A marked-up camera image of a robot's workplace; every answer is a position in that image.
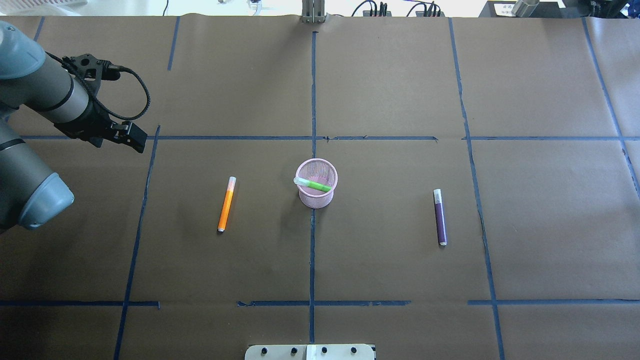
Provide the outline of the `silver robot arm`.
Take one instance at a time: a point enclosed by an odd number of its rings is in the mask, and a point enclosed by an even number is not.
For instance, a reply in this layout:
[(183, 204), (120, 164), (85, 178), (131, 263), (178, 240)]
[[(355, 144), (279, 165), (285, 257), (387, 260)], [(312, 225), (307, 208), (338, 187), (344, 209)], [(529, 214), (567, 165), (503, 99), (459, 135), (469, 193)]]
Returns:
[[(61, 137), (100, 148), (105, 141), (142, 154), (148, 134), (137, 120), (148, 112), (150, 91), (133, 69), (92, 54), (58, 56), (13, 23), (1, 23), (1, 231), (36, 230), (69, 208), (70, 186), (27, 143), (37, 119)], [(117, 114), (99, 100), (103, 82), (130, 75), (144, 93), (135, 115)]]

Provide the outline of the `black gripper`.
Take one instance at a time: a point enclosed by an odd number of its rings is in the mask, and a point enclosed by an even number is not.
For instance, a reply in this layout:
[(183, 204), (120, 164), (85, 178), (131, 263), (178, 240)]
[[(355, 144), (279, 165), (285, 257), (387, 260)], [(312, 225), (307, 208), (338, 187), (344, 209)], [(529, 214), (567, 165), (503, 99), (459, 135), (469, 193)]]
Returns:
[(76, 119), (60, 123), (60, 132), (71, 139), (89, 142), (96, 148), (103, 141), (126, 145), (142, 154), (146, 148), (148, 134), (133, 121), (113, 121), (110, 115), (93, 102)]

